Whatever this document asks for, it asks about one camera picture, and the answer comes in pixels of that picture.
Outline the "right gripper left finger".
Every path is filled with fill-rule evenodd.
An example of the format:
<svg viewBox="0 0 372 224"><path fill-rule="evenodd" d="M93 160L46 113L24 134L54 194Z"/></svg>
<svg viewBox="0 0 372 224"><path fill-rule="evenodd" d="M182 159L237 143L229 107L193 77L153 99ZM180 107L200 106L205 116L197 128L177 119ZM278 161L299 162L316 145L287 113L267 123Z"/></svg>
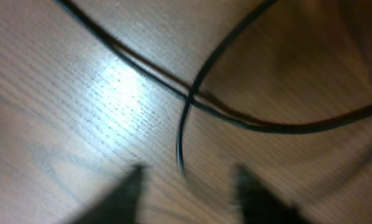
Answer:
<svg viewBox="0 0 372 224"><path fill-rule="evenodd" d="M146 167L138 164L111 191L76 217L72 224L135 224L145 189Z"/></svg>

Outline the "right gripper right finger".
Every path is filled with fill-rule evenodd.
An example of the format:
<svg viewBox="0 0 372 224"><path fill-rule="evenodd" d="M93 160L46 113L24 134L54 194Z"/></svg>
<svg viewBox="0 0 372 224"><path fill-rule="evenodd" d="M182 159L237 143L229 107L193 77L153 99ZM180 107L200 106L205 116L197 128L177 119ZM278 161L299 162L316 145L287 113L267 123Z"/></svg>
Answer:
<svg viewBox="0 0 372 224"><path fill-rule="evenodd" d="M309 224L298 210L281 201L245 166L235 170L235 199L244 224Z"/></svg>

